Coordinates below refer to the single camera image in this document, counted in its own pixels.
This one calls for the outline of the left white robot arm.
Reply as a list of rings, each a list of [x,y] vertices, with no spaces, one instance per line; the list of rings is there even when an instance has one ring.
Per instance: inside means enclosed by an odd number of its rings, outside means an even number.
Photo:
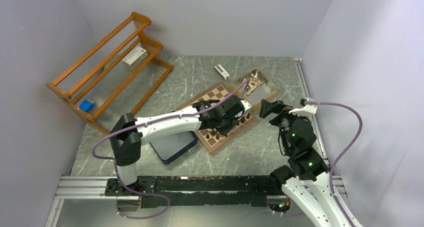
[[[126,195],[138,190],[136,163],[143,145],[173,134],[206,129],[227,136],[251,109],[248,101],[229,95],[222,100],[198,101],[179,111],[152,117],[123,115],[109,139],[120,178],[118,188]]]

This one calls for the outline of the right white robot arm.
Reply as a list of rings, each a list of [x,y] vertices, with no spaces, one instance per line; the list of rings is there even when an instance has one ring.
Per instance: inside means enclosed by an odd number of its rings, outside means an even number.
[[[281,100],[261,100],[259,116],[276,114],[269,123],[278,127],[279,148],[288,157],[288,165],[270,174],[270,189],[284,193],[316,227],[360,227],[334,185],[334,167],[313,148],[317,136],[308,117],[316,114],[321,102],[306,97],[300,105],[293,108]]]

